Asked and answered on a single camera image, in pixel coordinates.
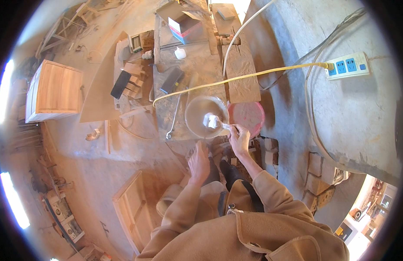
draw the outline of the sleeve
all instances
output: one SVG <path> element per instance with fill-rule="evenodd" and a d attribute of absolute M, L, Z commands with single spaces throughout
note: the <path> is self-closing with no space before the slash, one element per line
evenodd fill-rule
<path fill-rule="evenodd" d="M 267 171 L 261 171 L 252 185 L 264 205 L 264 212 L 292 216 L 332 232 L 327 225 L 316 222 L 308 207 L 294 200 L 288 189 Z"/>
<path fill-rule="evenodd" d="M 161 226 L 151 233 L 151 240 L 136 257 L 136 261 L 151 259 L 170 241 L 194 225 L 201 189 L 187 185 L 168 207 Z"/>

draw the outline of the brush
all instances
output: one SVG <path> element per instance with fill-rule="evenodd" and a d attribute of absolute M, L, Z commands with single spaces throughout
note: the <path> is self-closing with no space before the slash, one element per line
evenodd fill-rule
<path fill-rule="evenodd" d="M 204 115 L 203 125 L 209 128 L 216 129 L 217 127 L 222 127 L 230 131 L 230 125 L 220 121 L 219 117 L 209 112 Z"/>

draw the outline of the hand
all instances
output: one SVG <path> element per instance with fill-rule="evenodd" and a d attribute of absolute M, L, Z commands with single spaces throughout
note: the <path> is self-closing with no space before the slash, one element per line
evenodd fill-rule
<path fill-rule="evenodd" d="M 196 143 L 196 149 L 188 160 L 188 166 L 191 171 L 191 178 L 188 180 L 188 184 L 201 187 L 210 174 L 209 150 L 201 141 Z"/>
<path fill-rule="evenodd" d="M 232 145 L 235 156 L 240 160 L 241 157 L 249 156 L 248 146 L 250 143 L 251 133 L 248 129 L 239 124 L 230 125 L 229 142 Z"/>

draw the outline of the pink bucket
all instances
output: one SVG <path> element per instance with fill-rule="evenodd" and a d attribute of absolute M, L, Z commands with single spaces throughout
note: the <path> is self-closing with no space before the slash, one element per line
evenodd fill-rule
<path fill-rule="evenodd" d="M 229 123 L 240 124 L 257 136 L 265 122 L 265 113 L 259 102 L 240 102 L 228 105 Z"/>

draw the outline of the glue bottle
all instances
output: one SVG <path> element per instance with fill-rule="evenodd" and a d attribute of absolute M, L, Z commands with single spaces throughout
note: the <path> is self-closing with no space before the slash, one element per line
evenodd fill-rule
<path fill-rule="evenodd" d="M 185 54 L 185 50 L 178 48 L 175 50 L 175 56 L 177 57 L 177 59 L 184 59 L 187 55 Z"/>

